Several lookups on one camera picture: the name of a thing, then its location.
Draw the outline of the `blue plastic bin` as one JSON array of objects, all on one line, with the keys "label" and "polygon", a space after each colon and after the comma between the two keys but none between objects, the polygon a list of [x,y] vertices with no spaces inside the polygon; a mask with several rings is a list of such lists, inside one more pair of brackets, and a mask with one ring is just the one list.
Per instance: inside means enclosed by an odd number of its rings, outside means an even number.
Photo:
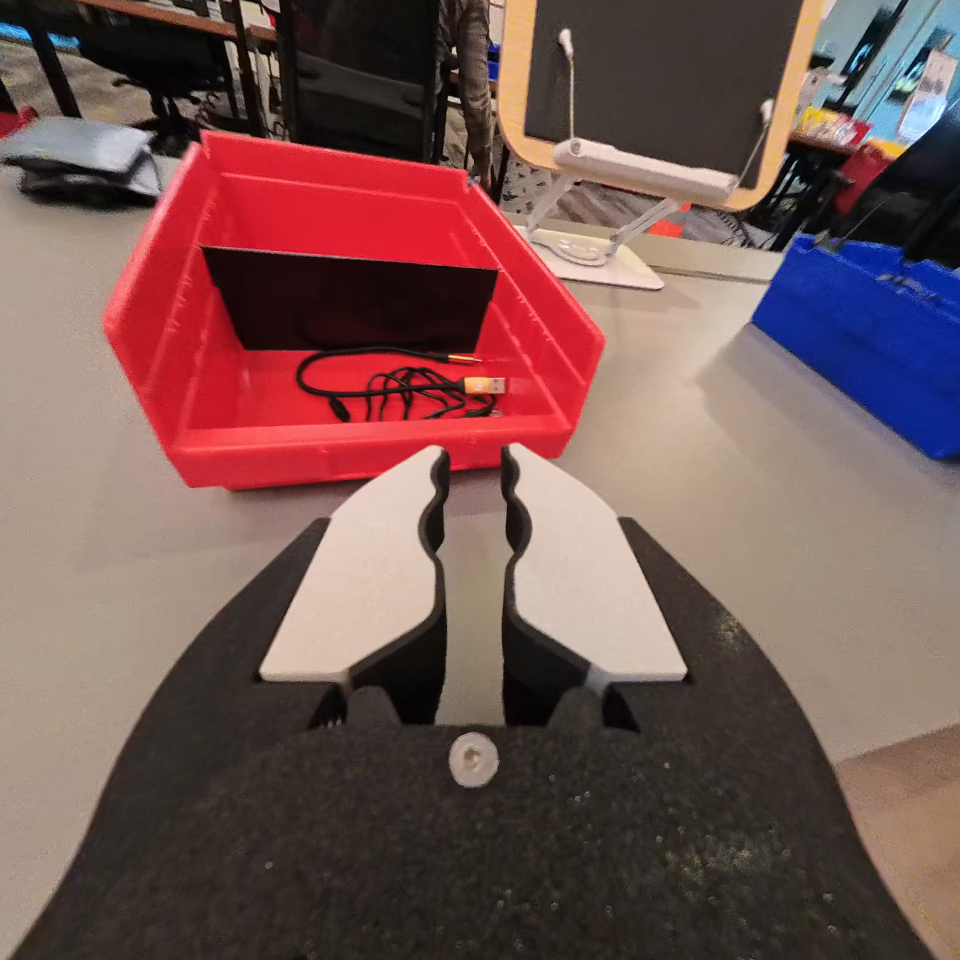
[{"label": "blue plastic bin", "polygon": [[751,321],[928,458],[958,460],[956,271],[799,234]]}]

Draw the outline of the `red plastic bin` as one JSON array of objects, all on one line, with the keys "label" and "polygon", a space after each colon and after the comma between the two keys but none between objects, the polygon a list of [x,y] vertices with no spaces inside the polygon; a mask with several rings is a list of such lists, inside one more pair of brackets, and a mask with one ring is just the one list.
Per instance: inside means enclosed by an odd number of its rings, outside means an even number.
[{"label": "red plastic bin", "polygon": [[[303,392],[306,351],[248,351],[234,332],[203,246],[408,261],[500,272],[473,351],[446,374],[509,379],[501,414],[384,422],[334,420]],[[226,133],[192,145],[137,241],[102,316],[103,332],[162,450],[192,488],[231,491],[367,479],[424,447],[454,471],[498,465],[519,442],[564,451],[606,339],[570,291],[465,172]],[[327,361],[324,388],[361,388],[404,359]]]}]

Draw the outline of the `white folding stand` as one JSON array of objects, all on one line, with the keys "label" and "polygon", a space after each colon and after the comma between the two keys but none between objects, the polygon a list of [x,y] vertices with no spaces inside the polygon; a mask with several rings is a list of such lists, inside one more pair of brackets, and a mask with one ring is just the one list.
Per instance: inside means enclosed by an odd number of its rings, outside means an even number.
[{"label": "white folding stand", "polygon": [[[648,233],[655,223],[679,213],[685,205],[725,209],[765,146],[776,102],[769,98],[759,105],[759,134],[738,174],[684,166],[629,153],[576,135],[574,46],[569,28],[562,28],[558,32],[557,43],[567,67],[568,136],[552,150],[552,161],[558,176],[537,201],[521,234],[531,246],[537,248],[546,266],[561,280],[660,291],[664,283],[628,250],[628,244],[635,237]],[[558,205],[560,198],[582,181],[623,189],[637,188],[642,193],[660,197],[660,201],[606,241],[543,228],[543,222]]]}]

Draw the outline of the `grey pouch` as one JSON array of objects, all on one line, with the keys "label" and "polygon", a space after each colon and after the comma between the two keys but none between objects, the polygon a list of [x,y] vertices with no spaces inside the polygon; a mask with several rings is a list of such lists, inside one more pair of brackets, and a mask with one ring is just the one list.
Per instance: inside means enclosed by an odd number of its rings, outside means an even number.
[{"label": "grey pouch", "polygon": [[21,172],[19,191],[97,209],[151,206],[163,192],[150,133],[71,117],[32,120],[2,138],[2,165]]}]

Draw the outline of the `grey desk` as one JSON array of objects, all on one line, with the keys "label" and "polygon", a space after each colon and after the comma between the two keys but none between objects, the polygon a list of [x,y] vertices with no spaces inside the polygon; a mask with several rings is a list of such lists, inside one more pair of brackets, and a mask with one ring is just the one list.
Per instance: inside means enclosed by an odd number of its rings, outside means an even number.
[{"label": "grey desk", "polygon": [[[146,217],[2,169],[2,958],[189,642],[355,489],[183,484],[101,329]],[[748,325],[775,255],[654,243],[664,291],[570,288],[606,349],[559,466],[739,620],[834,764],[957,725],[958,465]]]}]

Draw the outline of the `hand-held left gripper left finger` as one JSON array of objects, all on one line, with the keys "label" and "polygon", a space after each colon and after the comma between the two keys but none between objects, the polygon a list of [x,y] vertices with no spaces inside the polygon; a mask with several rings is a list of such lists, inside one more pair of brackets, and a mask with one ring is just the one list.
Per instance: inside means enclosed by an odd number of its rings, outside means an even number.
[{"label": "hand-held left gripper left finger", "polygon": [[359,487],[329,518],[258,669],[267,683],[342,690],[400,645],[446,641],[450,455],[426,446]]}]

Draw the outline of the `black office chair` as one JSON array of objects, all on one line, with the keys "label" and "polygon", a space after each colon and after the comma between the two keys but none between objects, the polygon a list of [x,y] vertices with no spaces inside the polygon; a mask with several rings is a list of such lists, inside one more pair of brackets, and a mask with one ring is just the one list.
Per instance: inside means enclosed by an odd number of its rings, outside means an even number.
[{"label": "black office chair", "polygon": [[281,1],[282,117],[291,142],[434,162],[437,1]]}]

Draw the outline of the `black cable gold plug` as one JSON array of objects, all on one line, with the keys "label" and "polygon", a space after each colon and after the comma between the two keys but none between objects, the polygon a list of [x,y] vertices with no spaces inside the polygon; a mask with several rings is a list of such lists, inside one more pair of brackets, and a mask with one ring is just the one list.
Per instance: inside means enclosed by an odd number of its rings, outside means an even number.
[{"label": "black cable gold plug", "polygon": [[[311,382],[309,376],[328,361],[374,357],[396,357],[405,363],[390,369],[377,370],[355,390],[325,388]],[[443,368],[477,368],[480,359],[474,354],[409,347],[378,345],[338,350],[317,350],[305,356],[296,366],[294,383],[307,396],[322,401],[334,421],[348,425],[353,421],[355,402],[363,405],[364,423],[384,423],[391,402],[398,402],[402,423],[413,419],[415,408],[422,402],[431,409],[420,416],[425,422],[458,417],[484,420],[501,414],[499,402],[509,392],[506,376],[470,372],[445,373]]]}]

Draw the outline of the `black divider in red bin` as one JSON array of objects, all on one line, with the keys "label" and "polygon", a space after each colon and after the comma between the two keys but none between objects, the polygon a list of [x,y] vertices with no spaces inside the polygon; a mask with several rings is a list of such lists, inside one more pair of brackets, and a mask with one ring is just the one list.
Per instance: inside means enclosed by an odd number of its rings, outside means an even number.
[{"label": "black divider in red bin", "polygon": [[231,246],[201,250],[249,352],[472,354],[500,277],[485,267]]}]

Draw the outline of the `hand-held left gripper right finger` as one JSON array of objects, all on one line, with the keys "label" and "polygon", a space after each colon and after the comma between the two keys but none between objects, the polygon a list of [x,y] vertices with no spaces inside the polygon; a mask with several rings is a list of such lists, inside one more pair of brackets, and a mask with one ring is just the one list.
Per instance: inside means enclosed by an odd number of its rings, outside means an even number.
[{"label": "hand-held left gripper right finger", "polygon": [[675,683],[689,667],[616,511],[528,447],[501,451],[512,551],[505,574],[506,676],[552,701],[574,687]]}]

